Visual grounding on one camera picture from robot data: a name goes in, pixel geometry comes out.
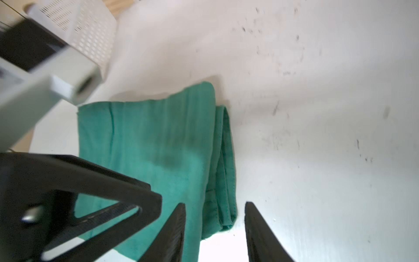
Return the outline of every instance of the white surface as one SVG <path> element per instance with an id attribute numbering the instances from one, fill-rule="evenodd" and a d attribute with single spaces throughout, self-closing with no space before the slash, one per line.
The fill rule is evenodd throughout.
<path id="1" fill-rule="evenodd" d="M 28 15 L 92 59 L 105 78 L 116 20 L 102 0 L 41 0 Z"/>
<path id="2" fill-rule="evenodd" d="M 230 113 L 239 217 L 201 242 L 202 262 L 247 260 L 246 201 L 297 262 L 419 261 L 418 11 L 414 0 L 143 0 L 122 15 L 90 101 L 213 82 Z M 42 119 L 31 151 L 77 155 L 76 108 Z"/>

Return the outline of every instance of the folded towel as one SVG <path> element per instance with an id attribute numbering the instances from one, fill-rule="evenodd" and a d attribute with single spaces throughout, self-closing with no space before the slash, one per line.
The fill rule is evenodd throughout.
<path id="1" fill-rule="evenodd" d="M 78 112 L 80 157 L 151 185 L 162 195 L 161 216 L 115 249 L 138 260 L 176 205 L 186 204 L 183 262 L 198 260 L 199 242 L 236 219 L 235 167 L 227 109 L 215 106 L 210 83 L 164 100 L 98 102 Z M 114 204 L 79 195 L 75 216 Z M 89 239 L 134 212 L 81 237 Z"/>

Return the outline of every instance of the black metal bracket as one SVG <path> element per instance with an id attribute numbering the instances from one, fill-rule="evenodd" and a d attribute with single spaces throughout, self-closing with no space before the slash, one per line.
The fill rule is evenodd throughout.
<path id="1" fill-rule="evenodd" d="M 160 216 L 162 197 L 150 185 L 74 156 L 0 154 L 0 234 L 12 260 L 40 261 L 43 251 L 124 212 L 132 216 L 53 259 L 94 261 Z M 120 201 L 74 217 L 77 194 Z"/>
<path id="2" fill-rule="evenodd" d="M 181 262 L 185 223 L 185 204 L 180 203 L 138 262 Z"/>
<path id="3" fill-rule="evenodd" d="M 249 262 L 294 262 L 252 202 L 246 203 L 244 223 Z"/>

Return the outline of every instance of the stain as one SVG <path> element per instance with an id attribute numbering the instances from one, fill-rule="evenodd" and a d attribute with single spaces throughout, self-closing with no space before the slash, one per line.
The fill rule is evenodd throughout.
<path id="1" fill-rule="evenodd" d="M 280 141 L 281 139 L 276 138 L 275 135 L 272 135 L 272 139 L 273 139 L 274 149 L 276 149 L 277 151 L 279 151 L 279 143 L 278 143 L 278 141 Z"/>
<path id="2" fill-rule="evenodd" d="M 291 132 L 284 128 L 284 130 L 281 131 L 282 135 L 291 135 Z"/>
<path id="3" fill-rule="evenodd" d="M 384 112 L 383 112 L 383 119 L 384 120 L 386 120 L 387 118 L 388 118 L 388 115 L 390 114 L 390 107 L 389 106 L 386 106 L 385 108 L 384 108 Z"/>
<path id="4" fill-rule="evenodd" d="M 272 116 L 275 116 L 277 114 L 278 106 L 279 106 L 279 101 L 277 102 L 277 105 L 275 106 L 274 111 L 272 112 Z"/>
<path id="5" fill-rule="evenodd" d="M 262 138 L 262 141 L 266 142 L 266 143 L 270 143 L 268 138 Z"/>

